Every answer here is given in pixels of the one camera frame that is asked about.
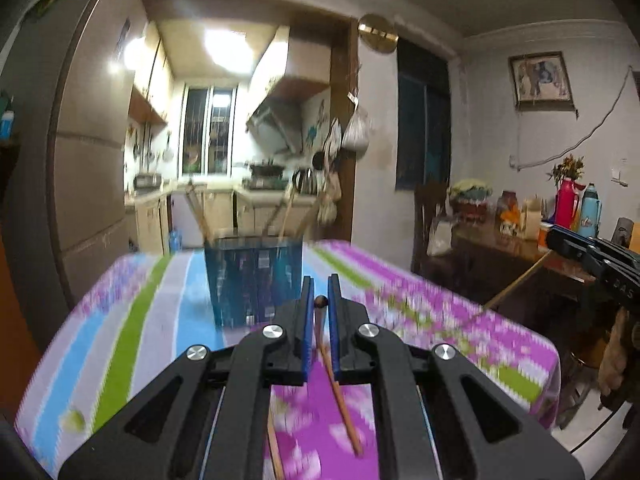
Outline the person's right hand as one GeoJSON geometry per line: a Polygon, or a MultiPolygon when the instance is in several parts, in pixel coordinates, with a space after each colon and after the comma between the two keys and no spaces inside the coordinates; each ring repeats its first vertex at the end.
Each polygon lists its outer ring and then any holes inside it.
{"type": "Polygon", "coordinates": [[[600,393],[609,396],[620,388],[624,380],[627,366],[627,352],[623,346],[623,336],[628,321],[628,312],[620,308],[616,314],[611,330],[610,340],[606,345],[599,367],[598,385],[600,393]]]}

